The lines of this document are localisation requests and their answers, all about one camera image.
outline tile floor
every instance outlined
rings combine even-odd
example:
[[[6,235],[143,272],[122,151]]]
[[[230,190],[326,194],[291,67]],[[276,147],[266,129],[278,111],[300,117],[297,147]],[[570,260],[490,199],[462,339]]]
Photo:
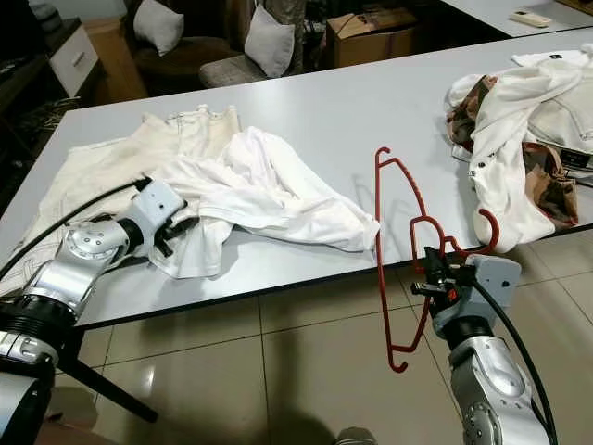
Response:
[[[524,267],[510,315],[563,445],[593,434],[591,247],[593,231],[509,255]],[[406,290],[408,271],[388,278],[393,336],[407,341],[420,301]],[[378,311],[375,275],[366,273],[90,331],[82,359],[160,413],[150,425],[98,396],[95,432],[122,445],[328,445],[356,425],[382,445],[461,443],[445,342],[427,329],[409,370],[395,375]]]

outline chair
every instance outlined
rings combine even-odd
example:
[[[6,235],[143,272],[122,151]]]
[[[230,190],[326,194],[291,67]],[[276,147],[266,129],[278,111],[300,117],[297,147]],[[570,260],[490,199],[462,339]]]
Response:
[[[253,0],[158,1],[184,15],[183,37],[163,57],[135,38],[133,19],[142,0],[125,0],[126,40],[147,92],[155,96],[203,89],[198,76],[201,66],[242,53],[255,9]]]
[[[295,25],[295,50],[284,76],[303,71],[303,40],[306,0],[264,0],[263,5],[273,17],[284,25]],[[266,73],[245,54],[202,65],[199,70],[202,84],[207,88],[265,81]]]

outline black cable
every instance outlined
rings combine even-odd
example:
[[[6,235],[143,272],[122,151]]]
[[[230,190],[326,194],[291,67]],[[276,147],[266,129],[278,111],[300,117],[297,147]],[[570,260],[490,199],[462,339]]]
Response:
[[[472,281],[472,286],[474,286],[482,297],[488,302],[494,312],[497,313],[498,318],[502,320],[502,323],[505,325],[509,334],[511,334],[512,340],[517,345],[519,352],[521,352],[521,356],[527,365],[527,369],[529,370],[529,374],[534,379],[534,384],[536,385],[537,394],[539,395],[539,399],[541,400],[541,405],[544,410],[544,417],[546,418],[546,423],[544,427],[546,432],[548,433],[548,438],[551,445],[558,445],[558,438],[556,436],[556,426],[554,425],[554,417],[552,415],[552,410],[549,406],[548,395],[546,394],[546,390],[544,389],[544,384],[539,377],[539,373],[537,372],[536,366],[534,365],[533,361],[531,360],[531,356],[527,351],[527,347],[523,343],[519,332],[512,324],[511,319],[507,316],[506,313],[502,310],[502,308],[498,305],[498,303],[494,300],[494,298],[488,293],[488,291],[480,284],[476,279]]]
[[[546,424],[546,419],[544,419],[544,416],[541,415],[541,411],[539,411],[539,407],[537,406],[536,401],[534,400],[534,398],[531,398],[531,409],[534,410],[534,414],[537,417],[537,420],[539,421],[539,423],[541,425],[545,425]]]
[[[29,243],[27,243],[21,250],[15,253],[10,260],[8,260],[8,262],[2,267],[2,269],[0,269],[0,280],[4,278],[4,276],[10,271],[10,269],[12,269],[15,266],[15,264],[17,264],[17,262],[19,262],[19,260],[22,257],[24,257],[25,254],[27,254],[27,252],[34,248],[40,241],[42,241],[49,234],[54,232],[58,227],[60,227],[64,223],[67,223],[68,220],[78,215],[81,211],[88,209],[96,202],[105,199],[106,197],[110,197],[111,195],[115,195],[116,193],[125,190],[126,188],[136,186],[139,189],[142,189],[148,183],[150,183],[150,181],[150,178],[136,179],[135,181],[132,181],[130,183],[120,185],[118,187],[112,188],[111,190],[107,190],[107,192],[102,193],[98,197],[94,197],[90,201],[87,201],[86,203],[82,204],[76,210],[71,211],[68,215],[60,218],[58,221],[54,222],[52,225],[43,230],[38,236],[36,236]]]

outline wall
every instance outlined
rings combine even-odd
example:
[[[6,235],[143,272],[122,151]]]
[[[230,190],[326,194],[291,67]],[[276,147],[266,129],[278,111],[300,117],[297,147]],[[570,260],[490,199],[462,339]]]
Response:
[[[30,1],[40,3],[42,0]],[[79,17],[81,20],[103,19],[123,16],[126,6],[123,0],[45,0],[54,5],[63,19]]]

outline white table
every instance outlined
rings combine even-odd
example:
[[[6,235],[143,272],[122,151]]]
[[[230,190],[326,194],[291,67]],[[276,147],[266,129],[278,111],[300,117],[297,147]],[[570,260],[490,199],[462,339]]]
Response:
[[[449,86],[472,72],[511,67],[515,53],[576,48],[593,41],[593,29],[550,33],[367,65],[215,90],[170,95],[69,112],[0,222],[0,262],[18,243],[37,204],[72,146],[131,134],[148,111],[160,117],[209,104],[237,105],[242,125],[279,134],[336,191],[373,213],[373,155],[390,146],[421,188],[427,209],[462,247],[475,247],[469,215],[476,198],[467,165],[449,155],[443,98]],[[408,223],[417,216],[402,174],[383,176],[386,264],[408,261]],[[579,187],[581,223],[593,223],[593,190]],[[430,234],[421,243],[434,245]],[[233,231],[222,251],[221,273],[172,280],[151,265],[102,277],[79,325],[85,328],[178,311],[280,286],[375,267],[371,252],[346,253]]]
[[[441,0],[510,37],[568,31],[593,26],[593,16],[553,0]],[[533,12],[552,19],[547,28],[509,20],[514,11]]]

